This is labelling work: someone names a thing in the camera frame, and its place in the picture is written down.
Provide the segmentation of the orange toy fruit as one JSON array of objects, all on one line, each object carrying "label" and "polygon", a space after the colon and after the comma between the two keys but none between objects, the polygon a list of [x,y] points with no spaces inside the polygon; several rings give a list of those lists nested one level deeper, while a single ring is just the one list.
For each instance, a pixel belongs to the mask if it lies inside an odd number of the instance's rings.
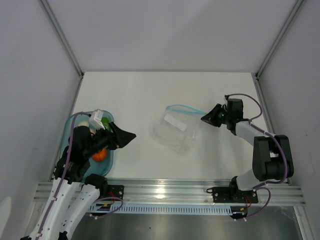
[{"label": "orange toy fruit", "polygon": [[103,162],[108,157],[108,150],[105,148],[92,156],[92,160],[95,162]]}]

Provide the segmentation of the clear zip top bag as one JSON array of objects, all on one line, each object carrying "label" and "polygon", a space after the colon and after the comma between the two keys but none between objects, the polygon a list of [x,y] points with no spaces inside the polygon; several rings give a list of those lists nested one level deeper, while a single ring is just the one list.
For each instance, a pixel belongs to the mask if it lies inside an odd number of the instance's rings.
[{"label": "clear zip top bag", "polygon": [[184,155],[193,147],[201,117],[206,114],[188,105],[169,105],[152,124],[150,135],[159,144]]}]

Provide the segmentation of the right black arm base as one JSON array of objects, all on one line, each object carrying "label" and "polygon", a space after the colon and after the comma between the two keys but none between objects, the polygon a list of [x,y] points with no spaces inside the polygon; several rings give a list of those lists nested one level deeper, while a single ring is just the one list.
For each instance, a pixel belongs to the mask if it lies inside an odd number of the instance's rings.
[{"label": "right black arm base", "polygon": [[253,190],[239,190],[237,187],[211,187],[206,192],[212,195],[214,203],[257,204],[258,195]]}]

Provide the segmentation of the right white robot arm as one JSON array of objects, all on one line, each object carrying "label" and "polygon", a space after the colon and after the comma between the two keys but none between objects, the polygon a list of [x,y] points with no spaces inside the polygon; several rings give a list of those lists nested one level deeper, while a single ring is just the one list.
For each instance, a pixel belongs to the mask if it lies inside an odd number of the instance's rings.
[{"label": "right white robot arm", "polygon": [[212,188],[214,198],[226,194],[239,202],[267,184],[282,184],[294,174],[289,138],[274,135],[257,127],[251,119],[244,117],[242,99],[226,96],[226,104],[216,104],[201,120],[216,128],[225,125],[235,136],[252,145],[252,165],[246,173],[235,176],[228,187]]}]

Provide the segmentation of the green toy bell pepper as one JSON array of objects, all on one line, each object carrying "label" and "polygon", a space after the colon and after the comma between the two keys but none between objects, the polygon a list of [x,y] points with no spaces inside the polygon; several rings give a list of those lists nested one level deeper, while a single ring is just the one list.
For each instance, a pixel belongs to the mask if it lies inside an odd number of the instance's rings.
[{"label": "green toy bell pepper", "polygon": [[107,117],[102,117],[101,123],[103,124],[106,130],[111,131],[111,127],[109,126],[110,121]]}]

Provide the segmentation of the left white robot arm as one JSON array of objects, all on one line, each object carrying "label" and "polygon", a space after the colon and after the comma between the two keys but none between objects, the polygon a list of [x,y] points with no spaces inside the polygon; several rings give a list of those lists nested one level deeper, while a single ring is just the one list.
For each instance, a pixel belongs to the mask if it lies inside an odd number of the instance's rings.
[{"label": "left white robot arm", "polygon": [[108,196],[109,184],[104,176],[85,176],[90,159],[103,150],[127,146],[136,134],[120,129],[114,122],[109,128],[91,133],[80,125],[71,128],[68,146],[57,162],[54,180],[41,217],[26,240],[70,240],[90,206],[97,200],[123,200]]}]

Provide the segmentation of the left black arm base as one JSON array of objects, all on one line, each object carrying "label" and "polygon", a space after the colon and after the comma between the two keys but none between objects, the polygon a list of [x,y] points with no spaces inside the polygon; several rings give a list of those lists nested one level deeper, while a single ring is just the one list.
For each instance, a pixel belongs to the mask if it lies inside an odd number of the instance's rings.
[{"label": "left black arm base", "polygon": [[102,192],[100,193],[99,199],[108,197],[116,197],[123,199],[124,190],[124,185],[108,185],[107,187],[102,188]]}]

